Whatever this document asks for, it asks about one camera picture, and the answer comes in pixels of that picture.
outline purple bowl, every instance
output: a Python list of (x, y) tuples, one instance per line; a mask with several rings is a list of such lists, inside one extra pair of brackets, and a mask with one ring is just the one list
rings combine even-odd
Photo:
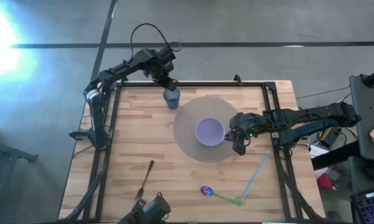
[(215, 118), (201, 119), (195, 127), (195, 136), (205, 146), (216, 146), (224, 140), (225, 129)]

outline purple spoon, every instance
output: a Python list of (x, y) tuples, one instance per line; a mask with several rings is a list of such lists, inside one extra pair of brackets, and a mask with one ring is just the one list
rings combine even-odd
[(217, 196), (217, 197), (219, 197), (219, 198), (225, 199), (225, 200), (227, 200), (227, 201), (229, 201), (229, 202), (232, 202), (232, 203), (235, 203), (235, 204), (237, 204), (237, 205), (242, 205), (242, 202), (241, 202), (240, 200), (230, 199), (230, 198), (226, 198), (226, 197), (223, 197), (223, 196), (221, 196), (221, 195), (218, 195), (218, 194), (216, 194), (216, 193), (213, 191), (213, 189), (211, 189), (211, 188), (208, 187), (208, 186), (203, 186), (203, 187), (201, 187), (201, 188), (200, 188), (200, 191), (201, 191), (201, 193), (202, 193), (204, 196), (206, 196), (206, 197), (210, 197), (210, 196), (212, 196), (212, 195), (215, 195), (215, 196)]

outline keyboard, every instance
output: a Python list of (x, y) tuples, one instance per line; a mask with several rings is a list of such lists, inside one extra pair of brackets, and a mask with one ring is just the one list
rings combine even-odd
[(374, 190), (353, 195), (351, 198), (361, 221), (374, 224)]

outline circular mat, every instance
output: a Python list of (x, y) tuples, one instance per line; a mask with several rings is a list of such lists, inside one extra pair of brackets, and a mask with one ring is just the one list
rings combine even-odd
[(174, 136), (180, 149), (189, 157), (201, 162), (222, 161), (236, 153), (232, 142), (223, 141), (217, 146), (204, 146), (195, 137), (195, 126), (204, 118), (216, 118), (222, 122), (227, 133), (230, 119), (237, 110), (225, 100), (204, 96), (190, 100), (178, 109), (174, 119)]

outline wooden tabletop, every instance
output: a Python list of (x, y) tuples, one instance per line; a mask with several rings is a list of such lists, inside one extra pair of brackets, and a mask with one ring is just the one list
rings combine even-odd
[[(291, 81), (275, 82), (281, 107), (297, 110)], [(265, 110), (260, 87), (179, 87), (179, 90), (180, 106), (197, 97), (215, 96), (244, 113), (261, 114)], [(143, 199), (150, 202), (156, 193), (162, 192), (172, 210), (168, 222), (284, 221), (270, 135), (262, 134), (252, 139), (244, 156), (234, 155), (221, 162), (196, 161), (182, 152), (175, 142), (173, 120), (177, 110), (167, 108), (162, 93), (161, 87), (121, 90), (101, 221), (117, 222), (130, 212), (150, 160), (155, 164), (145, 184)], [(90, 118), (86, 116), (81, 128), (89, 127)], [(79, 141), (75, 152), (89, 145), (87, 140)], [(208, 185), (220, 195), (240, 198), (266, 151), (271, 154), (243, 206), (216, 197), (207, 198), (200, 193), (200, 187)], [(59, 218), (66, 217), (85, 194), (92, 160), (92, 149), (73, 159)], [(298, 189), (313, 209), (324, 217), (306, 147), (293, 149), (292, 163)], [(288, 197), (292, 208), (290, 193)], [(94, 214), (95, 204), (91, 209)]]

